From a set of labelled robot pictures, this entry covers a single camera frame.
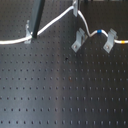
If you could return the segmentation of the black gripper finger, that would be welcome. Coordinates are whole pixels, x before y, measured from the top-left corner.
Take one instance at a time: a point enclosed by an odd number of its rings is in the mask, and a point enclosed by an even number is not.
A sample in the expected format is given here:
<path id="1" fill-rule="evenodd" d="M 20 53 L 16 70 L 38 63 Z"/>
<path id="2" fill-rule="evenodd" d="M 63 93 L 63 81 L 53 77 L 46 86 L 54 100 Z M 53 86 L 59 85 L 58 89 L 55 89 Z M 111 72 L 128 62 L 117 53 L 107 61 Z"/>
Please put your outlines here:
<path id="1" fill-rule="evenodd" d="M 30 32 L 33 37 L 37 36 L 45 0 L 35 0 L 30 19 Z"/>

